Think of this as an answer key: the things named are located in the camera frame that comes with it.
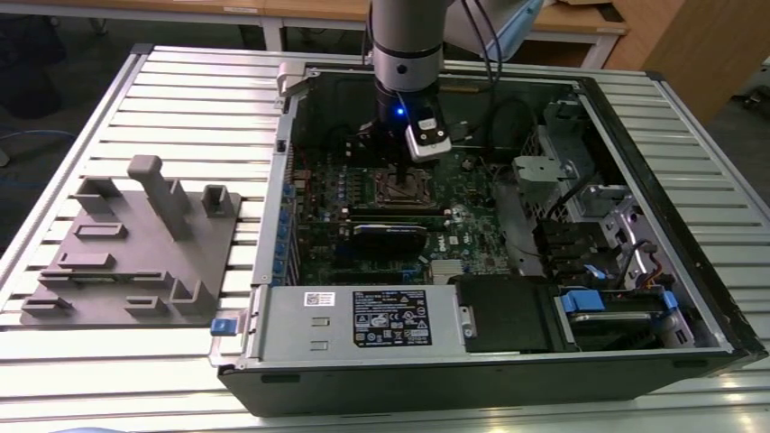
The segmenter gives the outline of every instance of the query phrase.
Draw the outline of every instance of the blue latch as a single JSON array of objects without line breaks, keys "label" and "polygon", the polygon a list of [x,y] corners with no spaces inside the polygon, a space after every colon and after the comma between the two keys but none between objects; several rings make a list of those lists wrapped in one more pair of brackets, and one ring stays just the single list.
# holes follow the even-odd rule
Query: blue latch
[{"label": "blue latch", "polygon": [[594,265],[591,264],[585,264],[583,265],[585,268],[589,270],[589,272],[591,273],[591,275],[599,279],[599,280],[606,280],[606,273],[603,273],[602,271],[599,271],[599,268],[597,268]]},{"label": "blue latch", "polygon": [[282,260],[274,261],[274,274],[283,275],[284,273],[284,263]]},{"label": "blue latch", "polygon": [[678,308],[677,296],[674,296],[673,291],[663,292],[663,302],[666,303],[666,308],[669,310]]},{"label": "blue latch", "polygon": [[566,313],[575,311],[605,311],[599,290],[573,290],[561,296]]},{"label": "blue latch", "polygon": [[286,224],[288,222],[288,218],[290,218],[288,211],[286,209],[280,209],[280,212],[278,213],[278,221]]},{"label": "blue latch", "polygon": [[290,184],[284,185],[284,197],[294,198],[294,186]]},{"label": "blue latch", "polygon": [[278,227],[278,239],[287,239],[288,237],[288,228],[286,226]]},{"label": "blue latch", "polygon": [[212,320],[212,336],[236,336],[239,320],[236,318],[216,318]]}]

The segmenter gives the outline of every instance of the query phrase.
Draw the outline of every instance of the wooden desk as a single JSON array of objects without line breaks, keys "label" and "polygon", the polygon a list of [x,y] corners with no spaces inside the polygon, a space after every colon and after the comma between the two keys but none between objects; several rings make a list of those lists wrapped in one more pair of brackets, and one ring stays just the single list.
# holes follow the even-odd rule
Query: wooden desk
[{"label": "wooden desk", "polygon": [[264,6],[264,0],[24,0],[24,3],[48,6],[59,5],[124,10],[188,12],[196,14],[258,14],[263,11]]},{"label": "wooden desk", "polygon": [[[362,30],[368,13],[368,0],[264,0],[264,21],[272,26]],[[583,68],[599,69],[626,34],[625,23],[610,23],[593,6],[555,4],[546,7],[534,23],[530,41],[570,42],[591,45]]]},{"label": "wooden desk", "polygon": [[0,13],[116,20],[260,25],[264,0],[12,0]]},{"label": "wooden desk", "polygon": [[[370,0],[16,0],[0,1],[0,13],[89,18],[260,25],[267,50],[283,51],[287,27],[363,30]],[[546,7],[527,36],[531,41],[591,46],[582,66],[599,69],[618,36],[629,28],[610,23],[591,6]]]},{"label": "wooden desk", "polygon": [[[370,0],[264,0],[264,15],[319,20],[366,22]],[[541,32],[626,34],[625,23],[605,21],[593,6],[555,4],[546,7],[534,23]]]}]

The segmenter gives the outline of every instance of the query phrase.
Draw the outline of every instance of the aluminum extrusion table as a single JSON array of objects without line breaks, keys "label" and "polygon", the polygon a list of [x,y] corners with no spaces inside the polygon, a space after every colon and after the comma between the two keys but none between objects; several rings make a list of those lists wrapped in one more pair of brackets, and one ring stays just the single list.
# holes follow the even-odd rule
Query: aluminum extrusion table
[{"label": "aluminum extrusion table", "polygon": [[[215,376],[208,329],[33,331],[20,306],[55,257],[80,177],[117,176],[135,153],[159,155],[187,191],[215,181],[246,199],[219,307],[246,307],[279,110],[275,76],[286,60],[358,57],[143,47],[128,58],[80,138],[0,262],[0,430],[104,427],[129,431],[745,431],[770,426],[770,360],[691,379],[635,401],[379,417],[259,419]],[[448,62],[451,69],[482,69]],[[637,72],[508,67],[590,75],[766,345],[770,345],[770,211],[666,82]],[[224,338],[223,354],[239,352]]]}]

